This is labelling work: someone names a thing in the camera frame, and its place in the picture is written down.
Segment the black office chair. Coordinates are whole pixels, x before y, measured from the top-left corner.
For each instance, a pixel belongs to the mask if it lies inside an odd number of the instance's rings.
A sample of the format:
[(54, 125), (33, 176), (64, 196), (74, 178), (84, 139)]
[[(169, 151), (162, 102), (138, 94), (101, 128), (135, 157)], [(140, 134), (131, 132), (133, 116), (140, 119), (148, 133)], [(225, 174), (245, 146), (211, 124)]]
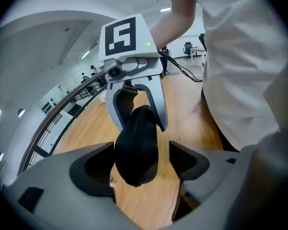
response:
[(183, 49), (183, 52), (184, 54), (186, 55), (184, 57), (185, 60), (191, 58), (191, 48), (192, 48), (192, 43), (191, 42), (186, 42), (184, 44), (184, 49)]

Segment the black railing wooden handrail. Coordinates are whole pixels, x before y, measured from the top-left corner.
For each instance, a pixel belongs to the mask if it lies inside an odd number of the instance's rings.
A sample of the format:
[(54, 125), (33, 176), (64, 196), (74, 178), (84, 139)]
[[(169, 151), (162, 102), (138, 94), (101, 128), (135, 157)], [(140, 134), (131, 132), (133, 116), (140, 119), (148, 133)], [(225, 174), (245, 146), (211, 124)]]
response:
[(30, 158), (35, 151), (35, 148), (42, 138), (42, 135), (44, 134), (45, 130), (48, 128), (48, 126), (52, 123), (52, 121), (57, 117), (57, 115), (60, 113), (61, 110), (64, 109), (64, 107), (71, 102), (82, 90), (84, 90), (86, 87), (93, 84), (94, 81), (97, 81), (101, 77), (105, 76), (105, 72), (101, 71), (91, 77), (89, 80), (86, 80), (79, 86), (77, 86), (74, 90), (72, 90), (67, 96), (65, 96), (50, 112), (49, 115), (47, 115), (44, 120), (41, 122), (35, 133), (33, 134), (25, 152), (23, 155), (23, 158), (21, 160), (17, 175), (20, 175), (22, 172), (24, 172), (27, 169), (27, 166), (29, 164)]

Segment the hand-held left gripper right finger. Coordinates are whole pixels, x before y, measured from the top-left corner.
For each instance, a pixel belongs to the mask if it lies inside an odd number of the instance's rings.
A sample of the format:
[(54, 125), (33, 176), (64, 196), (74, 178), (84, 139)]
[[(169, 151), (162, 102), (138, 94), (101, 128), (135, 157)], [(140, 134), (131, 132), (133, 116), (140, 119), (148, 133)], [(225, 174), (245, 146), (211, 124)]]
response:
[(193, 211), (175, 224), (253, 223), (253, 146), (239, 153), (169, 142), (169, 160)]

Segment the person's right forearm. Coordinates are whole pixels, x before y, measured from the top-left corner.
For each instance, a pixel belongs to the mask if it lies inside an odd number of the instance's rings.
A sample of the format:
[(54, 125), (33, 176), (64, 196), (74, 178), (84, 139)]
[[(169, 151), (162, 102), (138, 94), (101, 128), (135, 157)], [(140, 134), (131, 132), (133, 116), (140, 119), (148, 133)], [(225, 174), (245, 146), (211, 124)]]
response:
[(196, 0), (171, 0), (170, 10), (150, 30), (158, 50), (178, 39), (192, 26)]

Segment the person's white t-shirt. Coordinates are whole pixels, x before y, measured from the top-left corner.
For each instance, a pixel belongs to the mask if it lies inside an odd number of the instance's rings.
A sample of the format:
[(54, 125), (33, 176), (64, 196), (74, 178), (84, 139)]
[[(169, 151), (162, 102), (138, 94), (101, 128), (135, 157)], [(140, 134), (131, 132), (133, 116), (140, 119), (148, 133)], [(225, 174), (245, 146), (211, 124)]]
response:
[(288, 32), (268, 0), (196, 0), (203, 9), (203, 92), (236, 150), (278, 131), (263, 93), (288, 65)]

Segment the white desk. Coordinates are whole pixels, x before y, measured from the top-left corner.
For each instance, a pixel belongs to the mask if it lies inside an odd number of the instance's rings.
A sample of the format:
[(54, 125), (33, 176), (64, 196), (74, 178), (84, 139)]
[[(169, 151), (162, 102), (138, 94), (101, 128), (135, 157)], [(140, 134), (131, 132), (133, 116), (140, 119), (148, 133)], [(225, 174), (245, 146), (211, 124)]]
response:
[(192, 47), (192, 48), (190, 48), (190, 52), (191, 52), (191, 64), (193, 66), (195, 66), (194, 58), (197, 56), (198, 53), (201, 55), (202, 64), (205, 64), (207, 52), (206, 52), (204, 47), (199, 47), (199, 46), (198, 47)]

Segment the cluster of black wall discs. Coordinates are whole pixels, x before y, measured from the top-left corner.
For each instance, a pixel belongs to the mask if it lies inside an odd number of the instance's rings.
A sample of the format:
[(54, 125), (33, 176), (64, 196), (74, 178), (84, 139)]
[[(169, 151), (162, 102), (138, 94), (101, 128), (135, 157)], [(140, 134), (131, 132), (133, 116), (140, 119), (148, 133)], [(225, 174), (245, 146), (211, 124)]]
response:
[(42, 111), (45, 114), (48, 114), (53, 109), (53, 107), (54, 107), (53, 102), (47, 102), (42, 106)]

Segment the black zippered pouch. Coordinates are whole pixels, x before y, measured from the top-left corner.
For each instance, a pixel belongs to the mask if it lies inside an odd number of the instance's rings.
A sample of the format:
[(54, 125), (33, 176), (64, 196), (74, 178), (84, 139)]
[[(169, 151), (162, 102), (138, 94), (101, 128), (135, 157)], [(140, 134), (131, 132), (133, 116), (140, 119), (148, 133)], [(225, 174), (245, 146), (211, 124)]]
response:
[(123, 180), (134, 187), (151, 182), (158, 169), (157, 128), (148, 105), (133, 110), (114, 146), (115, 165)]

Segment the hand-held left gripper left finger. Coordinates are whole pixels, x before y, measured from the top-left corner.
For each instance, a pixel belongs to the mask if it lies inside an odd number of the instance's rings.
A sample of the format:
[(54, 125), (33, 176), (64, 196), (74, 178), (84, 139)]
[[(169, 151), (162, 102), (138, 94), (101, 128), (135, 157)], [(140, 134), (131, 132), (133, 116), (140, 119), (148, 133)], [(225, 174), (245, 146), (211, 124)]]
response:
[(5, 187), (13, 210), (33, 230), (139, 230), (116, 206), (111, 142), (49, 156)]

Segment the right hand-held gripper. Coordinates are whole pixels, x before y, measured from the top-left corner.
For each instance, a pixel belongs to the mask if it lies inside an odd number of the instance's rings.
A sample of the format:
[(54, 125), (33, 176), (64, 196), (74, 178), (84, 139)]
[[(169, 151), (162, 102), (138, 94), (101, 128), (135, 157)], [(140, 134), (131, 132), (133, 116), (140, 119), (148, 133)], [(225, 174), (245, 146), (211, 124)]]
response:
[(146, 92), (157, 125), (164, 132), (168, 114), (160, 75), (163, 66), (150, 30), (141, 14), (102, 26), (98, 60), (103, 63), (106, 105), (119, 131), (127, 123), (137, 90)]

